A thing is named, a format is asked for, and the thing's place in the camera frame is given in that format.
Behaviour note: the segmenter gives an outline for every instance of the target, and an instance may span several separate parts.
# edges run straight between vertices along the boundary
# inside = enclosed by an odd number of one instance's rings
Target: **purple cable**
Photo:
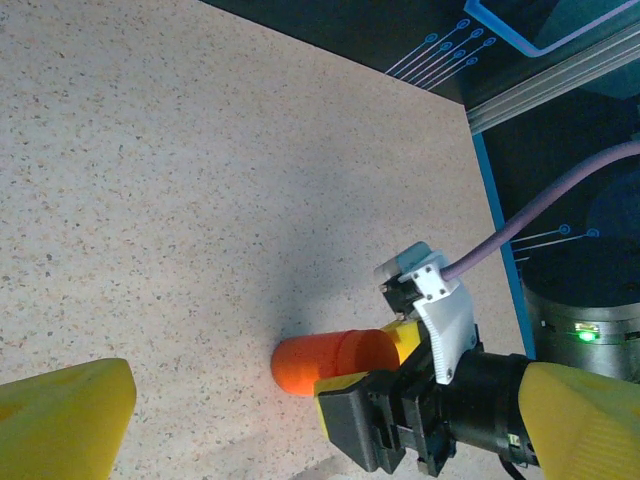
[[[457,262],[443,268],[440,273],[444,280],[459,277],[474,267],[504,243],[511,240],[520,230],[546,210],[553,202],[575,187],[582,180],[602,167],[622,160],[623,158],[640,155],[640,141],[627,142],[615,147],[607,148],[579,163],[567,173],[549,185],[536,198],[531,200],[522,210],[516,213],[504,226],[487,238],[476,248],[467,253]]]

